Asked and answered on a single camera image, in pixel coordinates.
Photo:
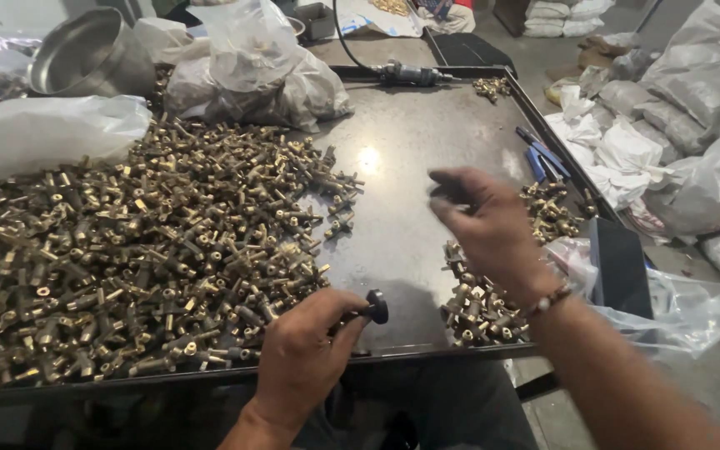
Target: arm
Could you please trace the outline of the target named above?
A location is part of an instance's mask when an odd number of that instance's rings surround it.
[[[498,282],[524,308],[562,285],[539,260],[515,191],[474,169],[438,170],[430,177],[460,183],[480,204],[468,216],[444,200],[430,203],[474,271]],[[555,366],[600,448],[720,448],[720,427],[579,297],[572,295],[536,316],[530,336]]]
[[[307,416],[343,374],[368,319],[351,320],[332,339],[328,330],[345,313],[367,306],[351,292],[322,289],[268,325],[255,396],[217,450],[290,448]]]

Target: hand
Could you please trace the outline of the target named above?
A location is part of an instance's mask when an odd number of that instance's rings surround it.
[[[327,331],[345,313],[367,306],[351,292],[322,289],[266,327],[257,393],[246,405],[256,419],[292,433],[293,439],[338,382],[369,320],[346,323],[332,343]]]
[[[540,260],[526,208],[513,188],[469,167],[432,170],[430,178],[441,184],[460,183],[479,205],[469,216],[445,199],[430,200],[430,208],[460,243],[471,271],[502,286],[508,300],[520,307],[562,286]]]

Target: black hose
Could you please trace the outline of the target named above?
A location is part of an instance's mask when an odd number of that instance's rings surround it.
[[[338,12],[338,8],[337,8],[338,3],[337,2],[338,2],[338,0],[332,0],[332,17],[335,20],[335,31],[338,32],[337,39],[339,41],[341,41],[341,45],[343,46],[343,49],[346,51],[346,54],[349,56],[349,59],[351,59],[353,62],[355,62],[355,64],[357,64],[358,67],[362,67],[362,68],[368,70],[369,72],[376,74],[376,72],[374,72],[374,69],[371,69],[370,67],[366,66],[362,62],[359,62],[358,59],[354,55],[352,55],[352,52],[349,51],[349,47],[346,46],[346,42],[343,40],[343,33],[341,33],[341,24],[338,23],[338,18],[337,18],[338,17],[338,13],[337,13]]]

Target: metal tray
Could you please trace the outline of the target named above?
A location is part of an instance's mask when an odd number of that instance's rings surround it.
[[[471,165],[509,180],[514,186],[533,182],[524,158],[525,142],[515,134],[522,126],[541,138],[562,159],[572,175],[569,199],[580,200],[584,188],[595,185],[527,98],[505,67],[440,67],[463,81],[449,87],[380,87],[358,67],[332,67],[345,80],[355,105],[353,115],[320,123],[318,148],[335,144],[335,170],[358,172],[366,181],[355,207],[351,236],[323,244],[320,263],[337,288],[364,293],[382,289],[390,306],[390,322],[366,328],[358,346],[367,355],[355,364],[385,363],[423,358],[482,358],[503,360],[537,355],[532,343],[469,349],[452,348],[445,336],[437,306],[457,282],[443,271],[442,245],[451,238],[426,206],[432,185],[426,171],[437,167]],[[491,104],[475,94],[476,78],[507,77],[511,97]],[[300,138],[291,133],[289,138]],[[310,199],[315,203],[320,199]],[[620,222],[605,202],[600,215]],[[325,209],[325,205],[316,206]],[[314,235],[323,233],[322,227]],[[238,383],[251,379],[256,367],[206,372],[170,373],[101,382],[0,390],[0,405],[135,393],[156,388],[196,387]]]

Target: person's left hand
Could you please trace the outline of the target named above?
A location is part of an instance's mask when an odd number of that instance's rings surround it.
[[[338,382],[369,319],[346,323],[331,343],[327,331],[346,312],[367,306],[351,292],[322,289],[267,326],[257,392],[246,407],[274,428],[295,435]]]

